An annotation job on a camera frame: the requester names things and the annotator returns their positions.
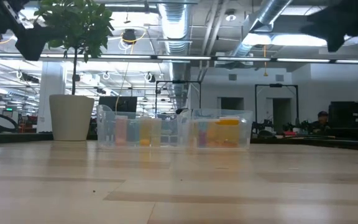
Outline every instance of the table surface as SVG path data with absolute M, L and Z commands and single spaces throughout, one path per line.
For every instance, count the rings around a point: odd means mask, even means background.
M 0 224 L 358 224 L 358 151 L 0 144 Z

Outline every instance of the plastic storage container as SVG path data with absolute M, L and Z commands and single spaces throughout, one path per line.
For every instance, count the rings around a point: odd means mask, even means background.
M 137 117 L 97 107 L 98 142 L 104 147 L 178 146 L 178 121 Z
M 249 148 L 252 111 L 198 109 L 180 116 L 180 139 L 186 147 Z

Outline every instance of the white planter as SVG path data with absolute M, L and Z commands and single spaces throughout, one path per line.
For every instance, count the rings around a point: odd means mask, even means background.
M 90 127 L 94 99 L 86 96 L 50 95 L 53 139 L 85 141 Z

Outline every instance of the ceiling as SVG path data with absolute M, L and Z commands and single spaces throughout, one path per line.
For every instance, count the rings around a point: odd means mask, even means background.
M 122 3 L 123 1 L 109 0 L 111 4 L 115 2 Z M 294 0 L 291 6 L 283 14 L 310 14 L 318 11 L 319 7 L 332 4 L 334 1 L 323 0 Z M 242 41 L 242 24 L 246 15 L 251 14 L 259 9 L 261 0 L 237 0 L 230 1 L 227 5 L 228 9 L 235 9 L 236 20 L 227 21 L 223 19 L 218 32 L 218 40 L 213 45 L 212 53 L 216 52 L 230 52 L 233 50 L 240 41 Z M 35 8 L 29 6 L 21 13 L 21 18 L 24 20 L 26 26 L 31 26 L 26 20 L 33 19 Z M 199 0 L 199 3 L 191 8 L 191 32 L 189 41 L 190 54 L 199 55 L 201 53 L 204 35 L 206 33 L 206 24 L 209 19 L 211 10 L 210 0 Z M 162 33 L 161 21 L 158 14 L 144 14 L 141 12 L 114 12 L 112 15 L 114 19 L 112 26 L 116 29 L 114 37 L 111 37 L 108 43 L 108 49 L 104 49 L 106 54 L 129 54 L 130 49 L 122 50 L 121 33 L 125 28 L 135 29 L 137 37 L 143 37 L 134 46 L 133 54 L 147 54 L 147 55 L 162 55 L 165 54 L 165 42 Z M 3 42 L 0 44 L 0 52 L 18 53 L 15 48 L 16 38 L 11 32 L 8 31 L 4 35 Z M 63 49 L 49 49 L 45 46 L 44 53 L 62 53 Z M 329 54 L 325 47 L 295 47 L 295 46 L 280 46 L 280 45 L 266 45 L 263 47 L 254 47 L 251 53 L 255 57 L 283 57 L 283 58 L 358 58 L 358 45 L 349 45 L 343 47 L 335 54 Z M 0 93 L 0 104 L 9 104 L 11 101 L 20 101 L 22 109 L 26 113 L 36 113 L 37 111 L 37 98 L 39 97 L 39 84 L 31 84 L 22 82 L 20 74 L 17 71 L 28 73 L 42 82 L 42 63 L 43 62 L 25 62 L 21 60 L 6 60 L 0 59 L 0 85 L 12 85 L 13 87 L 4 87 L 8 94 Z M 72 62 L 62 62 L 63 66 L 68 70 L 67 87 L 71 86 L 72 77 Z M 127 77 L 123 80 L 126 67 Z M 268 68 L 281 68 L 282 73 L 291 72 L 297 69 L 301 64 L 293 63 L 270 63 Z M 264 68 L 264 63 L 254 63 L 249 69 L 257 71 Z M 124 63 L 124 62 L 79 62 L 77 68 L 78 74 L 83 77 L 77 86 L 77 95 L 93 96 L 96 99 L 99 93 L 96 92 L 92 86 L 98 85 L 100 87 L 113 88 L 112 95 L 120 93 L 120 87 L 133 87 L 134 90 L 122 90 L 121 95 L 139 96 L 139 111 L 151 113 L 153 111 L 153 97 L 155 91 L 154 83 L 149 83 L 145 80 L 145 75 L 148 73 L 154 74 L 157 80 L 170 80 L 169 63 Z M 191 69 L 191 77 L 196 78 L 198 69 Z M 209 81 L 219 82 L 219 71 L 217 68 L 210 68 L 206 76 L 210 75 Z M 163 111 L 173 111 L 175 108 L 175 99 L 172 95 L 172 87 L 167 85 L 167 90 L 164 90 L 160 95 L 158 109 Z

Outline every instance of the column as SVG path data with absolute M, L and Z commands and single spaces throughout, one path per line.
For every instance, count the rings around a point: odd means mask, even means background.
M 60 62 L 43 62 L 37 133 L 52 131 L 49 96 L 65 94 L 67 71 Z

